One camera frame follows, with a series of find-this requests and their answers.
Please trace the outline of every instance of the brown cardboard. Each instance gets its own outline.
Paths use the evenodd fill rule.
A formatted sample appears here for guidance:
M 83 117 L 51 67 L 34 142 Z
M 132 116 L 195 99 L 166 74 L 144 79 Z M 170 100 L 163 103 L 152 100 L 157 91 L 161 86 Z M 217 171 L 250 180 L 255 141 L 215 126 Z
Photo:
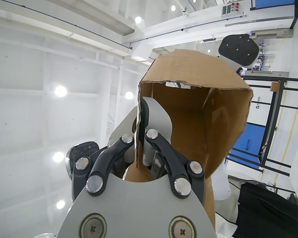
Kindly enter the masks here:
M 272 92 L 279 92 L 280 82 L 271 83 L 270 90 Z
M 180 82 L 191 89 L 166 86 Z M 189 160 L 198 161 L 206 176 L 205 210 L 215 226 L 214 199 L 209 177 L 245 129 L 251 88 L 223 60 L 191 50 L 159 56 L 139 84 L 138 101 L 153 97 L 172 121 L 171 144 Z M 126 180 L 150 181 L 136 140 L 136 159 Z

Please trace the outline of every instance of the metal railing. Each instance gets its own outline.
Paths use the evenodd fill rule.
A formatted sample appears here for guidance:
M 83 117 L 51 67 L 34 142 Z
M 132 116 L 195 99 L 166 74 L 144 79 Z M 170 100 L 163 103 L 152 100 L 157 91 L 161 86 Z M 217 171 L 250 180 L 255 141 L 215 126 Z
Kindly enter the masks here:
M 282 175 L 285 175 L 285 176 L 289 176 L 290 174 L 288 172 L 285 172 L 285 171 L 278 170 L 278 169 L 272 168 L 270 166 L 267 166 L 266 162 L 271 162 L 271 163 L 275 163 L 275 164 L 281 165 L 281 166 L 286 167 L 286 168 L 291 168 L 291 165 L 289 165 L 289 164 L 279 162 L 279 161 L 275 161 L 275 160 L 272 160 L 272 159 L 268 159 L 268 154 L 269 154 L 269 151 L 271 149 L 273 136 L 274 136 L 275 131 L 277 129 L 276 124 L 277 124 L 277 119 L 278 119 L 280 108 L 289 108 L 289 109 L 298 110 L 298 107 L 287 106 L 287 105 L 282 105 L 281 104 L 282 97 L 283 97 L 283 92 L 285 90 L 298 91 L 298 88 L 288 88 L 288 87 L 285 87 L 285 84 L 287 82 L 298 82 L 298 78 L 270 77 L 270 76 L 241 76 L 241 78 L 244 79 L 244 80 L 253 80 L 253 81 L 279 82 L 280 86 L 279 86 L 278 92 L 273 92 L 272 99 L 271 99 L 270 103 L 269 102 L 255 102 L 255 101 L 252 101 L 252 103 L 256 103 L 256 104 L 270 105 L 268 118 L 267 118 L 267 122 L 266 122 L 266 126 L 265 126 L 265 131 L 264 131 L 264 135 L 263 135 L 263 140 L 261 142 L 261 147 L 258 150 L 258 155 L 250 154 L 249 152 L 245 152 L 245 151 L 233 148 L 233 150 L 235 150 L 235 151 L 238 151 L 238 152 L 241 152 L 241 153 L 246 153 L 248 155 L 258 157 L 259 162 L 254 162 L 254 161 L 251 161 L 247 158 L 239 157 L 238 155 L 231 154 L 231 153 L 228 154 L 225 159 L 229 160 L 229 161 L 232 161 L 232 162 L 235 162 L 235 163 L 238 163 L 238 164 L 241 164 L 241 165 L 244 165 L 244 166 L 249 167 L 251 169 L 263 172 L 262 169 L 253 168 L 252 166 L 250 166 L 248 164 L 245 164 L 245 163 L 242 163 L 240 161 L 235 160 L 235 159 L 239 159 L 241 161 L 248 162 L 248 163 L 253 164 L 253 165 L 257 165 L 261 168 L 264 168 L 264 169 L 267 169 L 267 170 L 270 170 L 270 171 L 273 171 L 273 172 L 276 172 L 276 173 L 279 173 L 279 174 L 282 174 Z M 270 89 L 270 86 L 267 86 L 267 85 L 252 85 L 252 84 L 249 84 L 249 86 L 250 87 Z M 294 191 L 290 191 L 290 190 L 286 190 L 286 189 L 282 189 L 282 188 L 277 188 L 277 189 L 294 193 Z

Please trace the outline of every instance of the black cloth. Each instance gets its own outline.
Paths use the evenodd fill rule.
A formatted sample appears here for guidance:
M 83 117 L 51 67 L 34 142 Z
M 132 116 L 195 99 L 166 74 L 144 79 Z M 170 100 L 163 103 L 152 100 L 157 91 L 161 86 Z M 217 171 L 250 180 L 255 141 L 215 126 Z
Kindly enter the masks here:
M 241 185 L 238 202 L 237 230 L 233 235 L 234 238 L 298 237 L 297 204 L 290 203 L 280 195 L 251 183 Z

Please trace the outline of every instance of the electrical control box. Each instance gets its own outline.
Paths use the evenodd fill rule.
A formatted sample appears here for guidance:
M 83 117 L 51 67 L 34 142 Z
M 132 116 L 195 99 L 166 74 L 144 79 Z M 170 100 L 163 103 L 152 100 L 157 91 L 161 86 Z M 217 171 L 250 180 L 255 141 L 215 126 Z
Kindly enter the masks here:
M 231 3 L 222 7 L 222 17 L 237 16 L 241 14 L 241 5 L 240 3 Z

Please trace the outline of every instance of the cardboard flap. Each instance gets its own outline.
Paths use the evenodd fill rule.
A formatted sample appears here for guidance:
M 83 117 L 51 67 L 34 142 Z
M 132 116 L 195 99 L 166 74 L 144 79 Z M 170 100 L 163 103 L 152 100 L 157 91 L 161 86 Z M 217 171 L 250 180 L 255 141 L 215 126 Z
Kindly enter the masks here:
M 192 50 L 175 50 L 159 56 L 142 81 L 172 81 L 198 87 L 250 90 L 225 61 Z

